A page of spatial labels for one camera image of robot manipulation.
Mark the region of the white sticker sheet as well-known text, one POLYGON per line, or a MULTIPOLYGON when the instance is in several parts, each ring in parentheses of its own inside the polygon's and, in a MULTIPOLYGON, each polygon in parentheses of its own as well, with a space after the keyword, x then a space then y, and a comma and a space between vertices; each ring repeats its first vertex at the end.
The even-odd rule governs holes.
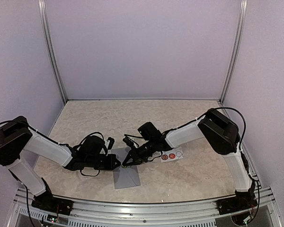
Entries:
POLYGON ((164 162, 180 160, 182 158, 183 158, 183 153, 181 151, 171 151, 163 153, 160 160, 162 163, 164 163, 164 162))

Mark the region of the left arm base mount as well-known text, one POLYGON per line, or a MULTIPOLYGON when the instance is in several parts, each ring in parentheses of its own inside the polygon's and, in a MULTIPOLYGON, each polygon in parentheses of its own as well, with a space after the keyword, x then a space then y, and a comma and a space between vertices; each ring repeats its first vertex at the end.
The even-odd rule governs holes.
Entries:
POLYGON ((45 191, 39 196, 34 196, 32 207, 58 215, 69 216, 72 211, 73 201, 55 197, 50 191, 45 191))

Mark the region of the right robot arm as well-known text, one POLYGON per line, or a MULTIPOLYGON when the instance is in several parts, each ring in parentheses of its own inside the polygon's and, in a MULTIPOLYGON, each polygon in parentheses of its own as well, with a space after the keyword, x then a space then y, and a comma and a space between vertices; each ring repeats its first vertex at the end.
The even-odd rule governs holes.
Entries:
POLYGON ((249 163, 242 153, 242 136, 236 123, 220 112, 220 108, 211 108, 198 118, 179 126, 160 132, 151 122, 142 125, 138 132, 146 141, 136 147, 134 142, 125 136, 124 143, 130 147, 123 166, 136 166, 150 161, 155 152, 170 151, 183 144, 205 138, 212 149, 222 155, 227 163, 239 195, 233 198, 237 210, 244 209, 251 202, 248 192, 253 191, 255 184, 249 174, 249 163))

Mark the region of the grey paper envelope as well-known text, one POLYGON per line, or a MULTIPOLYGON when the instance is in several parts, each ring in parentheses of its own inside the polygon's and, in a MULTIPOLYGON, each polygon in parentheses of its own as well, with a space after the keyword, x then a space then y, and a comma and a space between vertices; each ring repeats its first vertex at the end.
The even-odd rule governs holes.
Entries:
MULTIPOLYGON (((111 150, 111 153, 116 154, 116 157, 119 161, 123 161, 126 158, 129 150, 130 148, 116 148, 111 150)), ((115 190, 141 185, 137 166, 130 166, 126 168, 120 166, 113 170, 113 178, 115 190)))

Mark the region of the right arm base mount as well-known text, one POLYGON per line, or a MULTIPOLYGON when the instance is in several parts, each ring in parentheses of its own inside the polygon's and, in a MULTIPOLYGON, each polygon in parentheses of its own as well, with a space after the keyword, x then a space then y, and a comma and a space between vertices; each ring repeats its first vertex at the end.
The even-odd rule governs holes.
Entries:
POLYGON ((220 199, 216 202, 220 215, 247 210, 257 206, 254 190, 248 192, 235 191, 235 196, 220 199))

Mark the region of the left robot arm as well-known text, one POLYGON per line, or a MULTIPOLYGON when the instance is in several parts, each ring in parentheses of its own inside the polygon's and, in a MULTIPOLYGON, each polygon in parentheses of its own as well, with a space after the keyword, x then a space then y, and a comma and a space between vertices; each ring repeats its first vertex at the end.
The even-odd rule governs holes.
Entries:
POLYGON ((92 132, 82 141, 70 146, 59 143, 34 129, 26 117, 0 122, 0 165, 5 166, 46 210, 53 210, 57 200, 47 182, 41 178, 22 155, 23 151, 49 159, 69 171, 93 168, 112 171, 121 165, 116 154, 111 154, 114 139, 105 139, 102 133, 92 132))

